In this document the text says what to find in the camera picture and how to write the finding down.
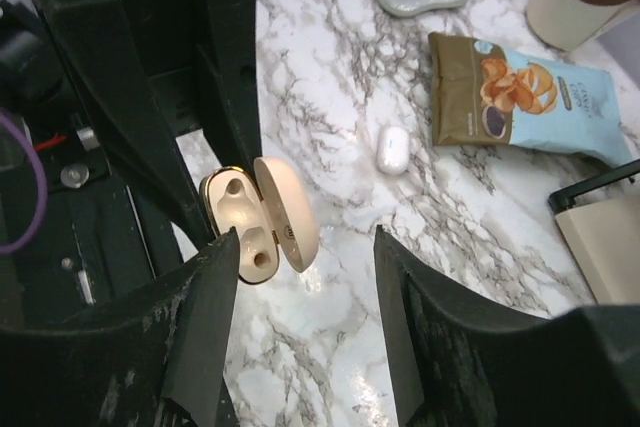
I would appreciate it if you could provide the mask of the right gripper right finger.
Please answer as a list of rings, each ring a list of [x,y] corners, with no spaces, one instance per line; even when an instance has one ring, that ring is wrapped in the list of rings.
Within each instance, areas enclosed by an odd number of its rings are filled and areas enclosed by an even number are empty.
[[[402,426],[635,426],[639,309],[552,319],[491,301],[378,229],[374,264]]]

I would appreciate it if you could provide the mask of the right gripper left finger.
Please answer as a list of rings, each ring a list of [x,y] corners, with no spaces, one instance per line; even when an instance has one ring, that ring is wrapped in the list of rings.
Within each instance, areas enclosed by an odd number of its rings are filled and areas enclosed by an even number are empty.
[[[228,232],[56,329],[1,331],[5,426],[234,426],[223,369],[239,272]]]

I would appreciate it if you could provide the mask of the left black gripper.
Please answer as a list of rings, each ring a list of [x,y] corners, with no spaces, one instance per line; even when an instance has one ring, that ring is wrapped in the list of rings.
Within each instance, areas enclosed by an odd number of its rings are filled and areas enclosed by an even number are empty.
[[[254,170],[256,0],[37,1],[112,166],[195,246],[211,242],[171,130],[202,129],[222,165]]]

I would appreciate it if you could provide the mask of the beige earbud charging case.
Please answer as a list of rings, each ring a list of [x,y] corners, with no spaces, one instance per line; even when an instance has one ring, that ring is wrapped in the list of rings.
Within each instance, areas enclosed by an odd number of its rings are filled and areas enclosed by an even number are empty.
[[[314,262],[319,229],[297,173],[276,157],[258,157],[254,173],[223,167],[202,179],[200,196],[215,233],[234,228],[240,241],[239,277],[271,279],[284,255],[298,273]]]

